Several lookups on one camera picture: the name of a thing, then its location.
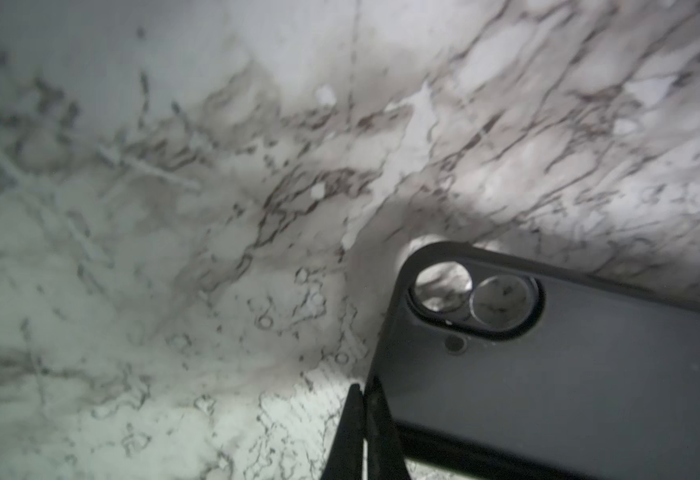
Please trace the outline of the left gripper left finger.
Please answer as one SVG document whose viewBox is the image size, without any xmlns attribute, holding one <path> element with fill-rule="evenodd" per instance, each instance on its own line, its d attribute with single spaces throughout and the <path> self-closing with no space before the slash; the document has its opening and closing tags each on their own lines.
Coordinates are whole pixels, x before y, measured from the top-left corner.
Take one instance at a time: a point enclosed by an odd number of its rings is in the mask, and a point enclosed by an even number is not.
<svg viewBox="0 0 700 480">
<path fill-rule="evenodd" d="M 361 480 L 364 471 L 365 400 L 361 386 L 348 390 L 321 480 Z"/>
</svg>

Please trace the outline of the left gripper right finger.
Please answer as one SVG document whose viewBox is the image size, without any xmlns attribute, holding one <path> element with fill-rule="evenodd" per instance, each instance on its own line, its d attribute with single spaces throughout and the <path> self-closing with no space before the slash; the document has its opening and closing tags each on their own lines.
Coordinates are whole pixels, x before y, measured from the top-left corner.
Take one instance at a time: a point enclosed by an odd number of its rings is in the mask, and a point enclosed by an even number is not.
<svg viewBox="0 0 700 480">
<path fill-rule="evenodd" d="M 381 381 L 374 377 L 364 393 L 367 474 L 372 480 L 411 480 Z"/>
</svg>

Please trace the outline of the black phone case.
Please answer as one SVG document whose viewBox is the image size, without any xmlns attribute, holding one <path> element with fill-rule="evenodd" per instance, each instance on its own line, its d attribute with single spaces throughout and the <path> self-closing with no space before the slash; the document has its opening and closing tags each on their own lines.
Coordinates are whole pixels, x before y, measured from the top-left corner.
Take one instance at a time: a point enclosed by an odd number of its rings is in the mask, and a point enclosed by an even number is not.
<svg viewBox="0 0 700 480">
<path fill-rule="evenodd" d="M 700 479 L 700 304 L 439 242 L 369 376 L 406 454 L 489 477 Z"/>
</svg>

